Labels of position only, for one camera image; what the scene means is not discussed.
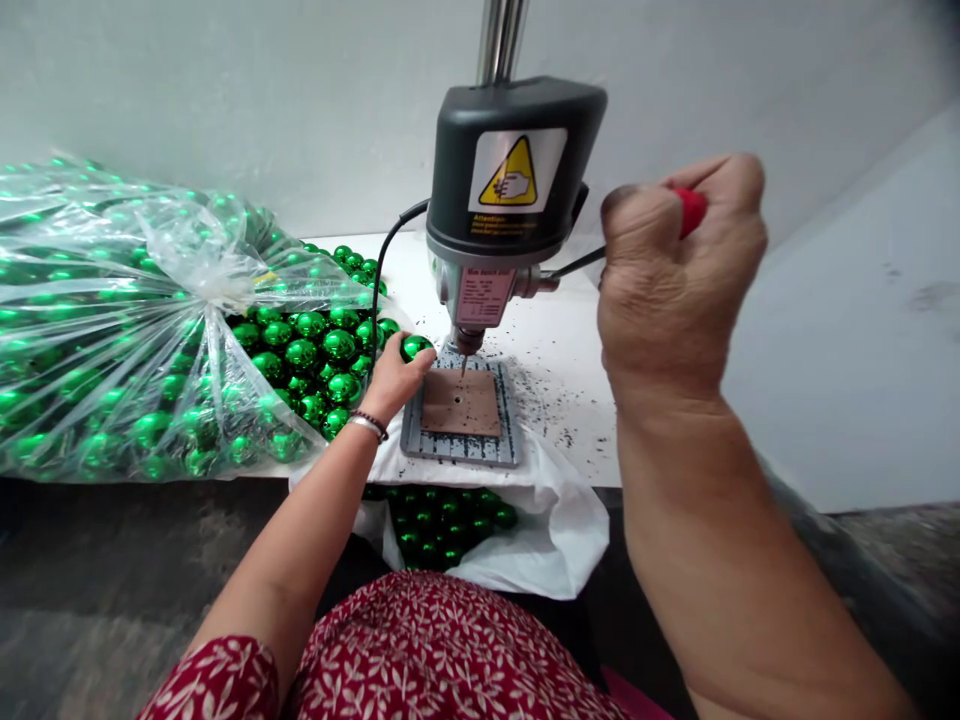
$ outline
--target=specification label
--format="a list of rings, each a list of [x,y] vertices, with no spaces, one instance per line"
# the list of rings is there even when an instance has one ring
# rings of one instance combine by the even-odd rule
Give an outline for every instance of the specification label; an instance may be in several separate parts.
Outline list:
[[[515,273],[516,270],[464,268],[460,275],[457,324],[499,325],[503,309],[510,299]]]

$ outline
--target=hand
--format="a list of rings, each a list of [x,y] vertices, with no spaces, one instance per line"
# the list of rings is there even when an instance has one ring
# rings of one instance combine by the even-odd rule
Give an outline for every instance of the hand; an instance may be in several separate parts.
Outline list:
[[[360,410],[375,417],[384,427],[420,389],[423,376],[437,359],[437,351],[428,348],[418,352],[413,362],[404,363],[400,356],[400,343],[408,335],[410,333],[394,333],[387,340],[383,354],[373,368],[373,379],[367,394],[360,403]]]
[[[757,158],[731,155],[604,200],[607,266],[597,323],[621,412],[651,392],[719,399],[733,326],[767,246],[763,185]],[[674,187],[707,199],[703,223],[682,241]]]

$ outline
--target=red floral fabric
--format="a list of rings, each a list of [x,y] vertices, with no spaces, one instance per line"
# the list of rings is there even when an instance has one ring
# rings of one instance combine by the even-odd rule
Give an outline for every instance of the red floral fabric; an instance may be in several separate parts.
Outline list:
[[[259,720],[280,707],[273,656],[248,637],[184,658],[143,720]],[[387,575],[317,623],[282,716],[625,718],[532,616],[476,585]]]

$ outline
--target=floor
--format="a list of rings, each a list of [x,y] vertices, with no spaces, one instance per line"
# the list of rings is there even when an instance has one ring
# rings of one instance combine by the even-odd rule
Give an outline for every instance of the floor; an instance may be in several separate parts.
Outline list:
[[[0,718],[133,717],[285,495],[276,480],[159,487],[4,481],[0,515],[20,521],[0,544]],[[810,514],[783,488],[778,496],[871,642],[923,695],[928,715],[956,707],[938,668],[955,647],[947,639],[956,637],[960,608],[951,594],[960,578],[960,509],[834,522]],[[604,501],[611,547],[584,593],[600,655],[677,720],[694,718],[630,572],[617,493]]]

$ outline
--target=white table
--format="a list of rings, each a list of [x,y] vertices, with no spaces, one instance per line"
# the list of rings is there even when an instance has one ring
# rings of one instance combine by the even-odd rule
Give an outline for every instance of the white table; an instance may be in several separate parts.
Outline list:
[[[307,240],[330,251],[349,245],[376,258],[383,234]],[[558,268],[576,258],[561,253]],[[434,342],[450,330],[437,299],[422,232],[399,233],[387,251],[383,279],[390,303],[384,314]],[[500,327],[488,330],[480,354],[505,362],[521,421],[558,448],[593,487],[619,487],[614,404],[600,364],[597,289],[582,272],[563,278],[554,293],[514,298]],[[271,476],[286,476],[278,467]]]

